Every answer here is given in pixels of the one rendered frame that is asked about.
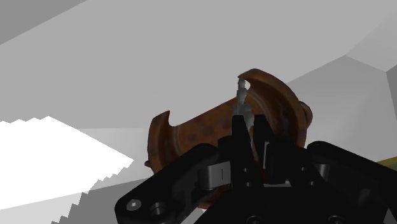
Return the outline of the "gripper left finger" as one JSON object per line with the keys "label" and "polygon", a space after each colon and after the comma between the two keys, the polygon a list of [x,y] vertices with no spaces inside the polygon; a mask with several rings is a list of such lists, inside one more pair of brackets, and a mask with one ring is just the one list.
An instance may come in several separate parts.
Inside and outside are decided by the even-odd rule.
{"label": "gripper left finger", "polygon": [[255,191],[261,174],[252,148],[261,138],[261,115],[253,120],[249,135],[244,117],[232,118],[232,133],[218,145],[200,143],[173,163],[118,199],[117,224],[182,224],[199,204],[230,186],[195,224],[252,224]]}

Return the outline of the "rusty brown two-handled pan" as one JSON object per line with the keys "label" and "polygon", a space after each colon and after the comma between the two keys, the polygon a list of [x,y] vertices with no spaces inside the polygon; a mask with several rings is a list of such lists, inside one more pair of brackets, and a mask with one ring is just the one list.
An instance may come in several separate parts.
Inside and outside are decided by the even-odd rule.
{"label": "rusty brown two-handled pan", "polygon": [[[250,69],[240,78],[250,84],[244,101],[253,114],[265,115],[275,135],[288,136],[303,147],[313,119],[310,107],[287,84],[265,71]],[[157,173],[199,143],[216,146],[219,138],[232,131],[236,103],[236,99],[230,99],[177,126],[170,125],[169,111],[154,117],[148,131],[145,165]]]}

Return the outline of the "thin grey metal utensil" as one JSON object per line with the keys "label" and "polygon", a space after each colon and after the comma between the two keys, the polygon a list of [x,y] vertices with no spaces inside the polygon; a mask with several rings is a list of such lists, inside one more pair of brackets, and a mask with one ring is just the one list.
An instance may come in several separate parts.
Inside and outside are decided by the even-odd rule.
{"label": "thin grey metal utensil", "polygon": [[237,82],[237,91],[235,96],[235,106],[233,108],[233,118],[237,119],[238,126],[247,135],[247,140],[250,146],[253,145],[253,137],[250,135],[250,130],[254,125],[254,114],[251,105],[246,102],[247,88],[246,81],[239,78]]}

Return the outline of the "yellow flat thing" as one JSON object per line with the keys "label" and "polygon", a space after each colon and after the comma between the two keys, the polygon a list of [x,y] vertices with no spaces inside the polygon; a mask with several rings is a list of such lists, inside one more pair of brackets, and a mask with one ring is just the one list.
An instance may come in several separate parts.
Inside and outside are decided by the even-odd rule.
{"label": "yellow flat thing", "polygon": [[378,164],[397,171],[397,157],[387,158],[385,160],[378,161]]}

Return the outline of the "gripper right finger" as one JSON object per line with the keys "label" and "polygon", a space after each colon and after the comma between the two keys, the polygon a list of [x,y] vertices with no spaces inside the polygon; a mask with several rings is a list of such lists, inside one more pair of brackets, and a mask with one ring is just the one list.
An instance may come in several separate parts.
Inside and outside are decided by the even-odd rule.
{"label": "gripper right finger", "polygon": [[373,200],[397,215],[397,171],[325,141],[300,147],[275,135],[265,115],[255,115],[253,137],[266,183],[328,185],[359,208]]}

